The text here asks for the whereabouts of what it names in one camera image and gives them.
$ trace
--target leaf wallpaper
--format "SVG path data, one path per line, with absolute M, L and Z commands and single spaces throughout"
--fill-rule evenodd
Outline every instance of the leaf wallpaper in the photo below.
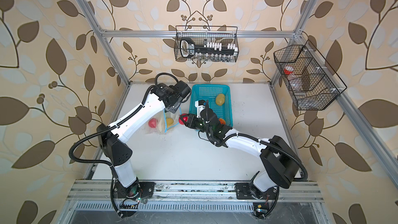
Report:
M 319 0 L 303 32 L 395 155 L 397 7 L 398 0 Z M 310 179 L 318 182 L 336 224 L 395 223 L 398 192 L 338 103 L 297 111 L 283 81 L 275 88 Z M 383 204 L 375 206 L 369 197 Z
M 276 70 L 272 53 L 286 46 L 283 38 L 241 38 L 237 62 L 176 61 L 174 39 L 113 38 L 116 55 L 132 82 L 153 82 L 161 72 L 186 82 L 267 82 Z M 113 75 L 112 67 L 108 74 Z M 172 78 L 159 77 L 172 82 Z
M 167 30 L 168 26 L 237 26 L 293 30 L 306 0 L 87 0 L 103 29 Z
M 0 10 L 2 221 L 53 223 L 86 170 L 69 148 L 109 122 L 124 85 L 74 0 L 0 0 Z

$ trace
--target yellow potato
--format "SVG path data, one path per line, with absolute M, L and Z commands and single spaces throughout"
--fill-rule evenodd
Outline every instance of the yellow potato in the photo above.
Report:
M 167 126 L 170 127 L 174 123 L 174 120 L 172 118 L 167 118 L 166 123 L 167 123 Z
M 223 93 L 220 93 L 219 95 L 217 95 L 216 97 L 216 104 L 219 106 L 222 106 L 225 102 L 225 95 Z

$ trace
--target black wire basket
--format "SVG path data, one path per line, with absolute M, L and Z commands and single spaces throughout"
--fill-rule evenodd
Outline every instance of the black wire basket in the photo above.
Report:
M 347 88 L 320 52 L 325 64 L 316 61 L 314 47 L 307 41 L 305 45 L 290 45 L 274 52 L 276 67 L 297 110 L 324 110 Z M 337 85 L 328 74 L 342 83 Z
M 236 62 L 239 54 L 237 27 L 176 26 L 176 61 Z

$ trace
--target white table surface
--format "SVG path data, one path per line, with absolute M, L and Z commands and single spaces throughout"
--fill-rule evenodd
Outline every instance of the white table surface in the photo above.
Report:
M 227 84 L 231 89 L 234 128 L 254 137 L 280 136 L 285 130 L 268 84 Z M 141 101 L 148 84 L 133 84 L 119 117 Z M 181 105 L 189 112 L 189 101 Z M 250 180 L 264 166 L 259 157 L 234 148 L 215 147 L 199 139 L 197 131 L 183 125 L 170 133 L 146 134 L 144 126 L 127 145 L 132 149 L 132 167 L 140 180 Z M 92 179 L 111 179 L 105 164 L 98 164 Z

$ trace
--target plastic bag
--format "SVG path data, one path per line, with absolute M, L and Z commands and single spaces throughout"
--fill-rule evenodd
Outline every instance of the plastic bag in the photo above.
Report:
M 158 112 L 145 124 L 146 133 L 165 134 L 170 132 L 178 123 L 178 118 L 181 115 L 181 108 L 178 108 L 176 113 L 172 112 Z

